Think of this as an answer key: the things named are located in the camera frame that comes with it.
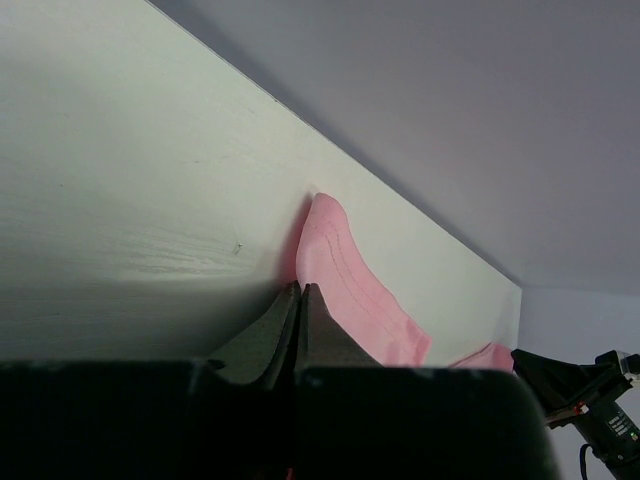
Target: black cable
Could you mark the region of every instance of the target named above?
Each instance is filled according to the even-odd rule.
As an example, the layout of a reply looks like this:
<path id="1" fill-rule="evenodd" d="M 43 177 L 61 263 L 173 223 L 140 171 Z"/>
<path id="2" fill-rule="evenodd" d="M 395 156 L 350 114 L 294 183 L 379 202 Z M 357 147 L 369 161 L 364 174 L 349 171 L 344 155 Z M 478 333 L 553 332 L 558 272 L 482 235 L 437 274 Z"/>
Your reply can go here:
<path id="1" fill-rule="evenodd" d="M 593 447 L 588 443 L 585 443 L 580 447 L 580 475 L 582 475 L 582 480 L 589 480 L 587 478 L 587 450 Z"/>

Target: cable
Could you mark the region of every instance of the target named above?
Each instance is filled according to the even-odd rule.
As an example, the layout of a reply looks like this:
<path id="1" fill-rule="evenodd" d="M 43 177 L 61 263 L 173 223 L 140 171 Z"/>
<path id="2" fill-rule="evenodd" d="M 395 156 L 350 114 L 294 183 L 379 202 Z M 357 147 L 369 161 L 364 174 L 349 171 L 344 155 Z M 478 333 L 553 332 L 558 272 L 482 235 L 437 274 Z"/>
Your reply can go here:
<path id="1" fill-rule="evenodd" d="M 587 478 L 587 450 L 593 447 L 588 443 L 585 443 L 580 447 L 580 475 L 582 475 L 582 480 L 589 480 Z"/>
<path id="2" fill-rule="evenodd" d="M 636 353 L 635 355 L 627 357 L 627 365 L 631 373 L 640 375 L 640 354 Z"/>

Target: wooden board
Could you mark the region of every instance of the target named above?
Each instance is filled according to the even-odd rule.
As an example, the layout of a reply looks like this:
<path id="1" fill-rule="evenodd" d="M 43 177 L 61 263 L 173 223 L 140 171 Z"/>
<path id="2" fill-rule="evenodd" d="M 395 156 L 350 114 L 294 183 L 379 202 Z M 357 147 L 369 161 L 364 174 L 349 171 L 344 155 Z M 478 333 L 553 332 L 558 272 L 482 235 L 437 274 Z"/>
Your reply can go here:
<path id="1" fill-rule="evenodd" d="M 520 289 L 149 4 L 0 13 L 0 355 L 204 354 L 293 276 L 311 196 L 445 364 Z"/>

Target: pink sock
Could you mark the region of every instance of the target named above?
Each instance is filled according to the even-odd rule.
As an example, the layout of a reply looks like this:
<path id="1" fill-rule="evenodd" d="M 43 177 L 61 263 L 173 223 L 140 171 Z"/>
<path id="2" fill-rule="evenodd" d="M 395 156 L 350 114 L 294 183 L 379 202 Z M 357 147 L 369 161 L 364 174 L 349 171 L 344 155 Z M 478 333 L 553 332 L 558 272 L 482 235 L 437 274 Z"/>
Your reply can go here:
<path id="1" fill-rule="evenodd" d="M 482 350 L 458 360 L 451 365 L 452 368 L 487 368 L 493 370 L 513 371 L 513 359 L 511 349 L 498 343 L 490 343 Z"/>
<path id="2" fill-rule="evenodd" d="M 336 322 L 383 365 L 422 365 L 431 337 L 400 308 L 365 264 L 346 212 L 332 197 L 313 199 L 296 259 L 298 281 L 317 283 Z"/>

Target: black object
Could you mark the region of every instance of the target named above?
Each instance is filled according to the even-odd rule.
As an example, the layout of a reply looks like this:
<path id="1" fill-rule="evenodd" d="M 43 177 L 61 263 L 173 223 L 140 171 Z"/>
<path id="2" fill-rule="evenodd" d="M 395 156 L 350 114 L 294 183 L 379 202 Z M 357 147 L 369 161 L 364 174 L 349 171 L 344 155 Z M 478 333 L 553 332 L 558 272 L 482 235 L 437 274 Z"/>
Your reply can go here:
<path id="1" fill-rule="evenodd" d="M 0 363 L 0 412 L 3 479 L 558 478 L 514 376 L 381 368 L 316 285 L 209 358 Z"/>
<path id="2" fill-rule="evenodd" d="M 580 476 L 582 477 L 582 480 L 589 480 L 587 478 L 587 450 L 590 448 L 592 447 L 588 443 L 585 443 L 580 447 Z"/>
<path id="3" fill-rule="evenodd" d="M 639 356 L 608 352 L 594 365 L 573 365 L 522 350 L 512 352 L 516 373 L 533 389 L 550 428 L 574 425 L 619 480 L 640 479 L 640 430 L 616 399 L 640 374 Z M 581 468 L 586 448 L 581 450 Z"/>

